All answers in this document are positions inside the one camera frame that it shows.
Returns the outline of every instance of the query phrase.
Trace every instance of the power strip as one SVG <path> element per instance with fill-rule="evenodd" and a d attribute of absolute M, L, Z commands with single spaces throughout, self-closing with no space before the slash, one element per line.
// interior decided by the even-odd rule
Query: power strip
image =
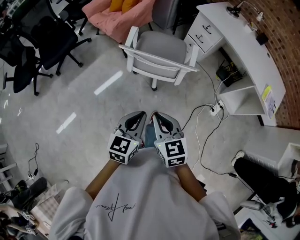
<path fill-rule="evenodd" d="M 210 114 L 215 116 L 221 110 L 220 106 L 224 107 L 224 103 L 221 100 L 210 110 Z"/>

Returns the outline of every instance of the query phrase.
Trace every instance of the blue jeans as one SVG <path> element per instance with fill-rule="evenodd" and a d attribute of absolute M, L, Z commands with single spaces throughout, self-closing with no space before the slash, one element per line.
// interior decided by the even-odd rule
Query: blue jeans
<path fill-rule="evenodd" d="M 156 141 L 154 124 L 150 123 L 146 126 L 145 132 L 145 148 L 154 147 L 154 141 Z"/>

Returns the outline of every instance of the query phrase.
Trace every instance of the white shelf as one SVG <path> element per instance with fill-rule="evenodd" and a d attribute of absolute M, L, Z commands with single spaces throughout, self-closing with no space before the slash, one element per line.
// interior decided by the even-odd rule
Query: white shelf
<path fill-rule="evenodd" d="M 263 106 L 255 86 L 250 86 L 249 81 L 241 82 L 237 86 L 243 86 L 243 88 L 223 91 L 220 94 L 220 98 L 225 102 L 229 113 L 232 115 L 264 115 Z"/>
<path fill-rule="evenodd" d="M 250 79 L 249 76 L 245 76 L 242 79 L 238 80 L 237 82 L 234 82 L 233 84 L 231 84 L 229 87 L 225 88 L 221 92 L 221 94 L 231 92 L 231 91 L 239 91 L 239 90 L 252 88 L 252 87 L 254 87 L 252 80 Z"/>
<path fill-rule="evenodd" d="M 300 145 L 291 143 L 290 148 L 290 158 L 300 161 Z"/>

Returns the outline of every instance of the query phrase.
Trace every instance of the white desk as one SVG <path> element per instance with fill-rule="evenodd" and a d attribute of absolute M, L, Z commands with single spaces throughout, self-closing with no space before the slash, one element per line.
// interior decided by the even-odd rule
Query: white desk
<path fill-rule="evenodd" d="M 279 71 L 267 48 L 260 46 L 255 34 L 246 26 L 248 21 L 240 15 L 238 19 L 229 15 L 228 2 L 211 3 L 197 7 L 199 14 L 190 28 L 186 38 L 187 52 L 192 44 L 200 46 L 197 61 L 224 49 L 247 76 L 223 88 L 220 98 L 232 115 L 261 115 L 266 126 L 275 126 L 276 121 L 270 120 L 262 101 L 262 93 L 267 86 L 272 87 L 276 105 L 279 106 L 285 95 L 285 87 Z"/>

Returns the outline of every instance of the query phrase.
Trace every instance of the chair leg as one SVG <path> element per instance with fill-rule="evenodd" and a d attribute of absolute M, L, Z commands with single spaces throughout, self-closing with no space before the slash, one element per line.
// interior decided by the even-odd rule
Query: chair leg
<path fill-rule="evenodd" d="M 88 43 L 90 43 L 91 41 L 92 41 L 92 39 L 91 39 L 91 38 L 86 38 L 86 39 L 84 39 L 84 40 L 82 40 L 82 41 L 80 41 L 80 42 L 76 43 L 75 47 L 73 47 L 73 48 L 72 48 L 72 50 L 73 50 L 74 48 L 76 48 L 76 47 L 80 46 L 81 44 L 85 43 L 85 42 L 88 42 Z"/>
<path fill-rule="evenodd" d="M 37 76 L 33 78 L 33 92 L 35 96 L 39 95 L 39 92 L 37 92 Z"/>
<path fill-rule="evenodd" d="M 124 49 L 122 49 L 122 52 L 124 54 L 124 57 L 127 58 L 127 53 L 124 51 Z"/>
<path fill-rule="evenodd" d="M 152 85 L 151 85 L 151 88 L 152 88 L 153 91 L 156 91 L 156 90 L 158 89 L 158 88 L 157 88 L 157 82 L 158 82 L 157 79 L 155 79 L 155 78 L 152 79 Z"/>
<path fill-rule="evenodd" d="M 13 77 L 8 77 L 8 73 L 5 73 L 3 78 L 3 89 L 6 88 L 6 82 L 12 82 L 14 80 Z"/>
<path fill-rule="evenodd" d="M 84 19 L 83 23 L 81 24 L 81 27 L 80 27 L 79 32 L 78 32 L 78 34 L 79 34 L 80 36 L 82 36 L 82 34 L 83 34 L 82 30 L 83 30 L 85 24 L 87 23 L 87 21 L 88 21 L 88 18 L 86 17 L 86 18 Z"/>
<path fill-rule="evenodd" d="M 72 21 L 71 20 L 67 20 L 67 23 L 69 23 L 69 25 L 71 26 L 72 30 L 74 31 L 76 27 L 74 26 L 74 24 L 72 23 Z"/>
<path fill-rule="evenodd" d="M 149 28 L 150 28 L 150 31 L 153 31 L 153 28 L 152 28 L 150 22 L 148 23 L 148 26 L 149 26 Z"/>
<path fill-rule="evenodd" d="M 53 78 L 53 74 L 45 74 L 45 73 L 38 73 L 38 76 L 50 77 Z"/>
<path fill-rule="evenodd" d="M 61 74 L 60 73 L 60 68 L 61 68 L 61 65 L 64 62 L 64 60 L 65 60 L 65 57 L 62 60 L 60 60 L 58 66 L 57 66 L 56 73 L 55 73 L 57 76 L 59 76 Z"/>
<path fill-rule="evenodd" d="M 83 66 L 82 62 L 77 61 L 77 59 L 72 55 L 72 54 L 68 54 L 68 56 L 75 62 L 78 64 L 78 66 L 81 68 Z"/>
<path fill-rule="evenodd" d="M 176 29 L 177 29 L 177 26 L 178 26 L 178 22 L 179 22 L 179 19 L 180 19 L 180 14 L 177 13 L 176 15 L 176 18 L 175 18 L 175 22 L 174 22 L 174 25 L 173 25 L 173 35 L 175 34 L 176 32 Z"/>

